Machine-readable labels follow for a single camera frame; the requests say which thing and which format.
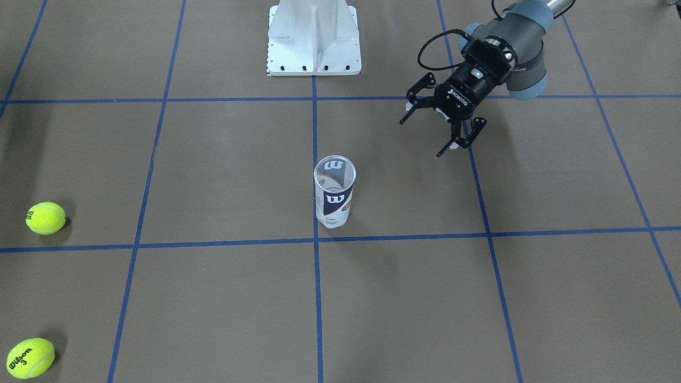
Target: black cable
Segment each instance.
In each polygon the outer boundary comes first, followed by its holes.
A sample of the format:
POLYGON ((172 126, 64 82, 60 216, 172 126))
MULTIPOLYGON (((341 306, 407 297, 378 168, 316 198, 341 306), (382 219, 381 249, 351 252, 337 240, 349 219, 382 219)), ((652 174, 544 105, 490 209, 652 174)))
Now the black cable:
POLYGON ((448 67, 433 68, 433 67, 426 66, 426 65, 424 65, 424 64, 421 62, 421 55, 423 54, 424 50, 426 50, 426 47, 427 47, 428 45, 430 45, 430 43, 432 43, 433 41, 435 41, 435 40, 437 40, 437 39, 439 39, 440 37, 443 37, 443 36, 445 36, 445 35, 449 35, 450 33, 456 33, 457 35, 462 36, 464 39, 466 39, 466 40, 468 40, 468 41, 471 41, 471 40, 473 39, 473 38, 471 37, 471 35, 469 35, 468 33, 464 32, 464 31, 462 31, 461 29, 451 29, 451 30, 449 30, 449 31, 442 32, 442 33, 440 33, 440 34, 438 34, 438 35, 433 36, 430 40, 428 40, 428 41, 421 47, 421 50, 419 51, 419 55, 418 55, 416 61, 419 63, 419 66, 420 66, 420 67, 422 67, 422 68, 424 68, 424 69, 427 69, 427 70, 438 71, 438 70, 447 70, 447 69, 455 68, 455 67, 458 67, 459 65, 463 64, 463 62, 460 62, 460 63, 458 63, 458 64, 450 65, 450 66, 448 66, 448 67))
MULTIPOLYGON (((554 20, 556 20, 557 18, 559 18, 559 17, 561 17, 562 15, 564 15, 565 12, 569 11, 570 8, 572 8, 572 6, 575 5, 576 2, 577 2, 577 0, 572 0, 572 3, 570 3, 570 5, 568 5, 568 6, 567 6, 564 10, 562 10, 559 14, 557 14, 557 15, 554 16, 554 20)), ((492 0, 492 11, 494 12, 494 15, 495 15, 499 20, 501 20, 501 15, 499 14, 499 12, 497 12, 496 7, 494 6, 494 0, 492 0)))

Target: yellow-green tennis ball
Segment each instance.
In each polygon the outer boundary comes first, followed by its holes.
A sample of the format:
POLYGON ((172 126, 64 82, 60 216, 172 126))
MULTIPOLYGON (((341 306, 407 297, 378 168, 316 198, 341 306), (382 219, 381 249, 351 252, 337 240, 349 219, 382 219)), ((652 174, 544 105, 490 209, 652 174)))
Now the yellow-green tennis ball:
POLYGON ((54 346, 42 338, 25 340, 7 355, 7 371, 15 378, 34 378, 54 362, 54 346))
POLYGON ((38 234, 58 232, 66 223, 66 213, 54 202, 41 202, 26 214, 26 225, 38 234))

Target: white cylindrical container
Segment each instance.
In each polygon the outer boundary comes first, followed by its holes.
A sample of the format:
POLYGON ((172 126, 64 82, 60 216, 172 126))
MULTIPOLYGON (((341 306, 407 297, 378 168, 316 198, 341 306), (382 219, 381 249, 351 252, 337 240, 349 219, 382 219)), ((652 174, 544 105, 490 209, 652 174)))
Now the white cylindrical container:
POLYGON ((347 221, 356 176, 352 162, 340 155, 325 157, 315 166, 317 219, 325 227, 337 228, 347 221))

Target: white plastic bracket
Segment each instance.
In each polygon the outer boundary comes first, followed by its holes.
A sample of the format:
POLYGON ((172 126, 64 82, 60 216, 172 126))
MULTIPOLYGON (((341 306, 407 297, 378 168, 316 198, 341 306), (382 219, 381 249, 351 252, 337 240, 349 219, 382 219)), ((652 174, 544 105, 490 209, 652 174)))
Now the white plastic bracket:
POLYGON ((281 0, 270 8, 267 74, 344 76, 362 71, 357 10, 345 0, 281 0))

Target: blue joint cap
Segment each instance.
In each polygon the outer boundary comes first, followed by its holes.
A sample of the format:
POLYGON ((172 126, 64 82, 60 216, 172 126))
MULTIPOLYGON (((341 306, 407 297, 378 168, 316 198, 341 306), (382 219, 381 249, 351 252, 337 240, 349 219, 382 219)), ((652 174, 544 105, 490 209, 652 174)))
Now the blue joint cap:
POLYGON ((522 0, 508 13, 525 16, 535 23, 541 25, 544 31, 548 31, 553 25, 553 12, 551 8, 541 0, 522 0))
POLYGON ((533 86, 523 89, 521 91, 509 91, 509 94, 511 97, 515 99, 519 99, 520 101, 527 101, 529 99, 533 99, 541 95, 542 92, 544 92, 544 89, 546 89, 546 84, 548 83, 548 80, 546 78, 546 73, 544 74, 544 77, 537 82, 537 84, 534 84, 533 86))
MULTIPOLYGON (((480 24, 479 22, 474 22, 473 24, 467 26, 466 29, 464 29, 464 31, 472 36, 475 30, 481 26, 482 24, 480 24)), ((466 43, 468 43, 468 40, 466 40, 463 36, 459 36, 459 52, 461 52, 464 49, 466 43)))

